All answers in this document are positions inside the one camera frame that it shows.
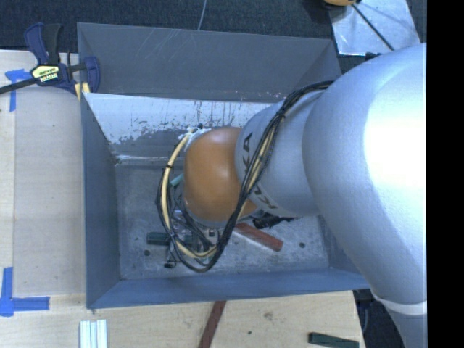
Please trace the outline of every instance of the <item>green object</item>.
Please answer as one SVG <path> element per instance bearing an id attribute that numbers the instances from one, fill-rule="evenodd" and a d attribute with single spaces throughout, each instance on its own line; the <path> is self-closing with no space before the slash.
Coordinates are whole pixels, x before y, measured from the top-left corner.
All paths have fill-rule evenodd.
<path id="1" fill-rule="evenodd" d="M 172 187 L 176 187 L 182 180 L 183 180 L 183 174 L 180 174 L 171 180 L 170 185 Z"/>
<path id="2" fill-rule="evenodd" d="M 308 343 L 321 345 L 329 348 L 359 348 L 358 341 L 339 338 L 337 336 L 325 335 L 323 333 L 309 333 Z"/>
<path id="3" fill-rule="evenodd" d="M 165 232 L 149 232 L 146 235 L 146 242 L 150 245 L 162 245 L 167 247 L 170 241 L 170 236 Z M 183 241 L 187 246 L 191 246 L 193 241 L 192 236 L 186 235 Z"/>

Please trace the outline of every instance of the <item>black carpet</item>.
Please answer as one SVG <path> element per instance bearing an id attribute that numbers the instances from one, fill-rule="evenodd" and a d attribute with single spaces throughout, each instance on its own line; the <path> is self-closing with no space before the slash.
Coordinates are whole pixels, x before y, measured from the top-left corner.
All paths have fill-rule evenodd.
<path id="1" fill-rule="evenodd" d="M 407 0 L 421 42 L 427 41 L 427 0 Z M 331 38 L 319 0 L 0 0 L 0 49 L 25 49 L 30 25 L 61 23 L 59 50 L 78 52 L 77 22 Z M 339 58 L 342 72 L 363 58 Z M 383 306 L 355 291 L 368 348 L 403 347 Z"/>

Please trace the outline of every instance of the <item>gray bin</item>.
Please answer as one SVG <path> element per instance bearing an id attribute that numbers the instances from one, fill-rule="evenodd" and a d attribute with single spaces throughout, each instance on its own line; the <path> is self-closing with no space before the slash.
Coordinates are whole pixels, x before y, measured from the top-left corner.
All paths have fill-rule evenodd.
<path id="1" fill-rule="evenodd" d="M 321 217 L 266 229 L 284 242 L 280 252 L 234 234 L 205 274 L 182 264 L 164 268 L 166 248 L 146 243 L 148 232 L 162 231 L 157 184 L 186 127 L 198 120 L 212 128 L 243 126 L 294 88 L 334 80 L 340 70 L 331 41 L 95 24 L 78 29 L 80 55 L 95 55 L 101 64 L 99 92 L 81 102 L 88 308 L 369 287 Z"/>

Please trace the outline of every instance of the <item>yellow clamp label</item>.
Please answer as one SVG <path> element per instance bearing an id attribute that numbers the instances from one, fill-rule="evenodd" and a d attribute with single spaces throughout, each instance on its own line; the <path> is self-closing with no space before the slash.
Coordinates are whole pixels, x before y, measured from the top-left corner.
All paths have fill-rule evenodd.
<path id="1" fill-rule="evenodd" d="M 38 66 L 31 72 L 31 75 L 34 78 L 39 79 L 41 83 L 46 83 L 47 81 L 50 81 L 50 80 L 56 80 L 58 78 L 58 74 L 59 74 L 58 66 L 47 66 L 47 65 Z"/>

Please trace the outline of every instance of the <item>blue tape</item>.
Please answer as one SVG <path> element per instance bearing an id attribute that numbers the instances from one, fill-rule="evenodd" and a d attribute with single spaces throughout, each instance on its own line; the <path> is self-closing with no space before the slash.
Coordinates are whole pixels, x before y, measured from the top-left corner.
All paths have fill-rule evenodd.
<path id="1" fill-rule="evenodd" d="M 12 317 L 15 312 L 49 310 L 50 297 L 13 298 L 13 267 L 3 269 L 0 316 Z"/>
<path id="2" fill-rule="evenodd" d="M 29 80 L 32 78 L 32 75 L 28 71 L 21 70 L 13 70 L 13 71 L 6 71 L 5 76 L 10 80 L 12 83 L 16 83 L 17 81 L 21 80 Z M 16 109 L 16 91 L 12 91 L 9 97 L 9 111 L 13 112 Z"/>

